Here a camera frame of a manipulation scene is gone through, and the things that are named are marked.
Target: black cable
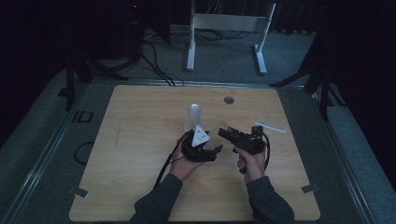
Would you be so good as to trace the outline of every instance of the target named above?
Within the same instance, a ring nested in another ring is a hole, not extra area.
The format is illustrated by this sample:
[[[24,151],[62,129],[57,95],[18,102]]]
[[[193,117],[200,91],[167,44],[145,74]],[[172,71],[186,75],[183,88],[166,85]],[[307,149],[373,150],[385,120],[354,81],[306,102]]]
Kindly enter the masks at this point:
[[[265,162],[264,162],[264,170],[266,170],[268,166],[268,162],[270,161],[270,152],[271,152],[270,139],[268,138],[267,134],[262,133],[262,135],[265,137],[265,141],[267,144],[267,157],[265,158]]]
[[[155,73],[157,73],[166,83],[168,83],[169,86],[172,86],[172,84],[166,79],[166,77],[161,72],[157,71],[157,69],[155,68],[154,64],[148,58],[146,58],[145,55],[142,54],[142,57],[155,70]]]
[[[75,151],[75,153],[74,153],[74,158],[75,158],[76,162],[78,162],[79,164],[82,164],[82,165],[86,165],[86,164],[87,164],[87,162],[82,161],[82,160],[80,160],[80,159],[78,158],[78,153],[79,153],[79,151],[80,151],[83,147],[85,147],[85,146],[87,146],[87,145],[89,145],[89,144],[93,144],[93,143],[94,143],[94,142],[86,142],[86,143],[83,143],[83,144],[81,144],[81,145],[76,149],[76,151]]]
[[[180,160],[182,160],[182,159],[184,159],[184,158],[186,158],[186,157],[180,157],[180,158],[178,158],[178,159],[175,159],[175,160],[173,160],[173,161],[170,161],[169,164],[170,164],[170,163],[174,163],[175,161],[180,161]]]
[[[147,67],[144,67],[144,66],[142,66],[142,65],[137,65],[137,66],[140,67],[140,68],[143,68],[143,69],[147,69],[147,70],[149,70],[149,71],[151,71],[151,72],[153,72],[153,73],[157,73],[156,71],[154,71],[154,70],[152,70],[152,69],[149,69],[149,68],[147,68]],[[180,81],[180,82],[181,82],[181,85],[184,86],[184,81],[183,81],[181,78],[179,78],[178,76],[176,76],[175,74],[172,74],[172,73],[165,73],[165,74],[175,77],[175,79],[177,79],[178,81]]]
[[[178,148],[178,146],[180,145],[181,141],[183,141],[184,137],[185,137],[188,133],[189,133],[189,132],[184,133],[184,134],[177,140],[177,144],[176,144],[175,148],[172,150],[172,153],[169,154],[168,159],[166,159],[166,162],[163,164],[163,168],[161,169],[160,174],[158,175],[157,181],[155,182],[155,185],[154,185],[154,188],[153,188],[153,189],[158,188],[158,186],[160,185],[160,182],[161,182],[161,179],[163,179],[163,173],[165,173],[166,167],[167,167],[170,163],[172,163],[171,160],[172,160],[173,155],[175,154],[176,149]]]
[[[168,75],[166,75],[166,73],[160,69],[160,66],[158,65],[158,59],[157,59],[157,50],[155,49],[154,45],[152,45],[151,43],[147,42],[147,41],[143,41],[143,43],[148,44],[149,46],[152,47],[153,51],[154,51],[154,64],[155,64],[155,68],[165,77],[169,78],[172,81],[173,86],[175,86],[175,82],[173,81],[172,78],[170,78]]]
[[[234,35],[234,36],[227,36],[227,35],[224,35],[224,34],[223,34],[222,32],[220,32],[220,31],[217,31],[217,30],[209,30],[209,29],[203,29],[203,30],[198,31],[198,32],[196,32],[196,33],[211,33],[211,34],[214,34],[214,35],[215,35],[215,37],[208,37],[208,36],[205,36],[205,35],[196,35],[196,36],[201,37],[203,40],[207,40],[207,41],[219,41],[219,40],[230,40],[230,39],[243,39],[243,38],[247,37],[248,35],[250,35],[250,32],[247,32],[247,34],[246,34],[245,36],[238,37],[238,36],[240,36],[241,34],[244,33],[244,31],[241,31],[241,32],[240,32],[239,34],[237,34],[237,35]]]

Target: forearm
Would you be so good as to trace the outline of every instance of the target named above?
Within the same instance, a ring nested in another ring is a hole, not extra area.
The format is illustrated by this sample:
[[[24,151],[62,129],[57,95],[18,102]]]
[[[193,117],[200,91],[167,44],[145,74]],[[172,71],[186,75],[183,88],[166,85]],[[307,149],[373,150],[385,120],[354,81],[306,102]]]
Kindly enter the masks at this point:
[[[183,183],[174,175],[167,175],[158,188],[134,205],[131,223],[166,223]]]
[[[250,205],[255,223],[293,223],[294,212],[271,185],[268,176],[247,184]]]

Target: gray carpet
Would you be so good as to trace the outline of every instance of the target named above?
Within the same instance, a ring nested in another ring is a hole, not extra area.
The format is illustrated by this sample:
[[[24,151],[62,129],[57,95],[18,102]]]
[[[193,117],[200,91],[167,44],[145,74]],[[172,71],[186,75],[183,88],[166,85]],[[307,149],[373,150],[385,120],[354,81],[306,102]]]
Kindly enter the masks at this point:
[[[169,46],[158,38],[148,39],[157,50],[158,63],[166,73],[172,73],[184,80],[186,85],[192,82],[234,83],[234,84],[269,84],[282,80],[295,73],[312,42],[314,35],[284,35],[271,33],[265,43],[264,58],[267,63],[268,75],[258,73],[251,46],[256,43],[257,35],[249,35],[241,40],[218,42],[197,41],[195,68],[192,72],[185,71],[188,37],[175,35]],[[143,46],[143,53],[154,59],[150,45]],[[106,65],[114,65],[120,61],[103,61]],[[112,80],[104,75],[96,74],[95,80],[82,92],[81,100],[74,111],[91,111],[91,123],[75,123],[70,118],[72,112],[64,112],[65,99],[58,97],[60,88],[64,87],[64,71],[56,76],[43,91],[29,114],[21,122],[14,134],[0,150],[0,214],[4,214],[17,196],[23,179],[29,174],[41,151],[59,128],[59,123],[66,120],[67,127],[56,151],[50,158],[49,166],[38,182],[28,203],[23,207],[17,223],[72,223],[68,211],[74,196],[67,191],[77,186],[84,166],[77,163],[73,154],[78,146],[94,141],[100,127],[106,105],[112,89],[117,84],[136,84],[142,79],[158,80],[155,73],[149,71],[149,65],[141,61],[133,69],[125,70],[123,75],[130,77],[128,81]],[[304,85],[302,78],[294,85]],[[317,111],[316,101],[300,89],[284,88],[279,90],[290,127],[292,128],[297,146],[300,150],[305,169],[312,184],[320,187],[316,197],[321,211],[319,223],[362,223],[358,209],[350,196],[348,185],[337,165],[333,153],[333,139],[328,135],[326,124]],[[346,116],[347,107],[336,106],[329,109],[330,124],[342,143],[351,167],[356,169],[356,176],[370,174],[375,181],[366,183],[367,178],[360,178],[360,186],[364,190],[375,190],[375,194],[365,194],[370,204],[376,223],[396,223],[391,215],[391,208],[396,207],[394,191],[391,191],[378,173],[367,173],[368,170],[378,171],[373,155],[364,155],[365,161],[356,157],[357,148],[366,148],[364,136],[350,115]],[[370,161],[370,166],[359,169],[362,162]]]

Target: white metal stand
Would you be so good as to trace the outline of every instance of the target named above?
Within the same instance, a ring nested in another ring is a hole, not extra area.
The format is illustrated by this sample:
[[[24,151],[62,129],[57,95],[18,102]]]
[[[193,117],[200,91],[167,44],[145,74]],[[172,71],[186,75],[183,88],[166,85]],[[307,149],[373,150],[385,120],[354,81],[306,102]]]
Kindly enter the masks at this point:
[[[268,34],[275,6],[276,4],[269,4],[269,10],[266,17],[202,14],[195,13],[195,1],[191,0],[191,39],[189,56],[187,58],[187,70],[192,71],[194,69],[195,29],[233,30],[262,33],[260,42],[258,45],[255,45],[254,49],[260,73],[262,75],[266,75],[267,69],[265,67],[264,57],[262,56],[262,47],[264,46],[265,38]]]

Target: table top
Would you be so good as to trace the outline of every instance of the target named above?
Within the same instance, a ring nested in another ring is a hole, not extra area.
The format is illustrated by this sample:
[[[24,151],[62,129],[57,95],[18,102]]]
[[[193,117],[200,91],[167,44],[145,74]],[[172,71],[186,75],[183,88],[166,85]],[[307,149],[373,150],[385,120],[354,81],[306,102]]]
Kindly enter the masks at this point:
[[[231,105],[224,102],[228,96],[234,98]],[[264,128],[271,143],[266,175],[290,204],[296,220],[319,219],[313,192],[302,191],[310,183],[275,90],[165,86],[115,88],[79,185],[89,195],[75,197],[69,217],[74,221],[129,220],[134,203],[152,190],[184,133],[191,104],[202,107],[202,126],[208,131],[225,121],[250,133],[256,119],[287,130]],[[215,161],[205,163],[184,182],[170,221],[251,220],[244,178],[236,166],[238,156],[229,142],[216,134],[210,136],[212,144],[224,147]]]

